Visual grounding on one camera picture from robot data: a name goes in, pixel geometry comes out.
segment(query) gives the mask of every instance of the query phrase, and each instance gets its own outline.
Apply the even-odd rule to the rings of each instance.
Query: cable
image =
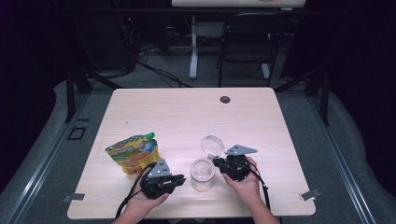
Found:
[[[238,162],[235,162],[235,161],[227,161],[227,162],[233,163],[240,167],[244,167],[245,169],[249,170],[252,174],[254,174],[259,179],[259,181],[262,183],[262,192],[264,193],[265,204],[267,205],[268,209],[271,211],[270,198],[268,195],[268,188],[265,185],[264,181],[262,180],[262,176],[260,175],[260,171],[257,169],[257,167],[250,162],[248,163],[249,165],[252,165],[257,170],[258,174],[256,172],[254,172],[252,169],[250,169],[250,167],[246,167],[245,165],[242,165]]]
[[[161,69],[151,67],[151,66],[149,66],[149,65],[147,65],[147,64],[145,64],[145,63],[137,62],[137,64],[140,64],[141,66],[147,68],[148,70],[151,70],[151,71],[155,72],[157,75],[160,76],[160,78],[163,79],[164,82],[166,82],[166,84],[169,85],[169,87],[173,87],[173,86],[172,86],[171,84],[169,84],[169,83],[164,79],[165,77],[171,79],[172,81],[175,81],[176,83],[178,83],[178,87],[179,87],[179,88],[181,88],[182,86],[192,88],[191,85],[188,85],[188,84],[186,84],[186,83],[181,82],[180,79],[178,79],[178,77],[176,77],[175,75],[172,75],[172,74],[170,74],[170,73],[168,73],[168,72],[165,72],[165,71],[163,71],[163,70],[161,70]]]
[[[188,48],[187,50],[184,50],[183,52],[178,52],[176,49],[182,49],[182,48]],[[169,49],[171,49],[174,53],[178,54],[178,55],[183,55],[188,53],[191,49],[192,46],[186,46],[186,47],[170,47]]]
[[[116,77],[125,77],[126,75],[130,74],[131,72],[133,72],[134,69],[130,68],[130,67],[126,67],[123,70],[119,71],[116,74],[111,74],[111,75],[103,75],[98,73],[99,75],[101,75],[102,77],[105,77],[107,79],[112,79],[112,78],[116,78]]]
[[[128,201],[129,201],[131,198],[133,198],[137,193],[139,193],[139,192],[142,190],[142,189],[141,189],[141,190],[139,190],[138,192],[136,192],[135,194],[133,194],[133,193],[134,193],[134,189],[136,188],[136,185],[137,185],[137,183],[139,182],[139,179],[142,177],[143,173],[145,173],[145,171],[146,171],[148,168],[153,168],[156,164],[157,164],[157,162],[150,163],[149,165],[147,165],[147,166],[139,173],[139,175],[137,176],[136,180],[134,181],[134,185],[131,187],[131,191],[129,192],[128,196],[127,196],[127,197],[122,201],[122,203],[120,204],[120,207],[119,207],[119,209],[117,210],[117,214],[116,214],[116,218],[115,218],[115,219],[117,219],[117,218],[121,215],[122,208],[128,203]]]
[[[149,60],[149,52],[156,50],[154,47],[155,47],[154,44],[146,44],[146,46],[142,47],[142,49],[140,49],[140,52],[138,54],[139,59],[143,62],[147,62]]]

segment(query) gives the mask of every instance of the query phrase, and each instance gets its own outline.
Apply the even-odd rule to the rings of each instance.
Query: snack bag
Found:
[[[161,159],[154,133],[134,135],[105,151],[125,174],[138,175],[148,164]]]

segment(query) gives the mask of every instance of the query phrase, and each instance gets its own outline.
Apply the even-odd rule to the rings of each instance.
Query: table leg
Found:
[[[191,20],[191,64],[190,64],[190,79],[197,78],[197,67],[198,67],[198,53],[197,53],[197,34],[196,34],[196,21],[195,17]]]
[[[270,69],[268,68],[268,63],[262,64],[262,77],[268,78],[270,76]]]

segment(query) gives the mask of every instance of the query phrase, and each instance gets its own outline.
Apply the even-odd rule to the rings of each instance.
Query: black cable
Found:
[[[250,169],[250,167],[246,167],[245,165],[242,165],[242,164],[240,164],[238,162],[235,162],[235,161],[227,161],[227,162],[233,163],[233,164],[235,164],[237,166],[240,166],[240,167],[244,167],[245,169],[249,170],[252,174],[254,174],[259,179],[259,181],[262,183],[262,192],[264,193],[265,204],[267,205],[268,209],[271,211],[270,198],[269,198],[269,195],[268,195],[268,188],[265,185],[264,181],[262,180],[262,176],[260,175],[259,169],[257,169],[257,167],[254,164],[252,164],[250,162],[248,163],[249,165],[254,166],[254,168],[259,173],[259,174],[257,174],[252,169]]]
[[[139,53],[139,59],[143,62],[147,62],[149,60],[149,52],[151,50],[155,49],[155,45],[154,44],[147,44],[146,46],[143,46],[140,49],[140,53]]]
[[[151,71],[155,72],[155,73],[156,73],[157,75],[159,75],[159,76],[163,79],[163,81],[166,82],[170,87],[172,87],[172,85],[170,85],[170,84],[164,79],[164,77],[166,77],[166,78],[168,78],[168,79],[171,79],[172,81],[175,81],[176,83],[178,83],[178,87],[179,87],[179,88],[181,88],[182,86],[185,86],[185,87],[188,87],[188,88],[192,88],[191,85],[188,85],[188,84],[186,84],[186,83],[181,82],[180,79],[178,79],[178,77],[176,77],[175,75],[172,75],[172,74],[170,74],[170,73],[168,73],[168,72],[165,72],[165,71],[163,71],[163,70],[161,70],[161,69],[151,67],[151,66],[149,66],[149,65],[147,65],[147,64],[145,64],[145,63],[142,63],[142,62],[137,62],[137,64],[140,64],[141,66],[147,68],[148,70],[151,70]]]
[[[136,188],[136,185],[137,185],[137,183],[139,182],[139,179],[142,177],[143,173],[145,173],[145,171],[146,171],[148,168],[153,168],[156,164],[157,164],[157,162],[150,163],[149,165],[147,165],[147,166],[139,173],[139,175],[137,176],[136,180],[134,181],[134,185],[131,187],[131,191],[129,191],[129,193],[128,193],[128,196],[127,196],[127,197],[122,201],[122,203],[120,204],[119,209],[117,210],[117,214],[116,214],[116,218],[115,218],[115,219],[117,219],[117,218],[121,215],[122,208],[128,203],[128,201],[129,201],[131,198],[133,198],[137,193],[139,193],[139,192],[142,190],[142,189],[141,189],[141,190],[139,190],[138,192],[136,192],[135,194],[133,194],[133,193],[134,193],[134,189]]]
[[[130,74],[133,72],[133,69],[130,67],[126,67],[124,69],[122,69],[121,71],[119,71],[116,74],[112,74],[112,75],[100,75],[101,77],[104,77],[106,79],[112,79],[112,78],[116,78],[116,77],[125,77],[126,75]]]

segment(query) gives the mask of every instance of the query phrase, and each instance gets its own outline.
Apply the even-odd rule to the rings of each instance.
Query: black curtain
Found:
[[[346,16],[300,20],[281,76],[303,75],[330,59],[330,89],[357,123],[378,182],[396,196],[395,2],[307,0],[305,8]]]
[[[0,190],[31,149],[55,104],[53,88],[65,80],[73,47],[56,17],[40,1],[1,1]]]

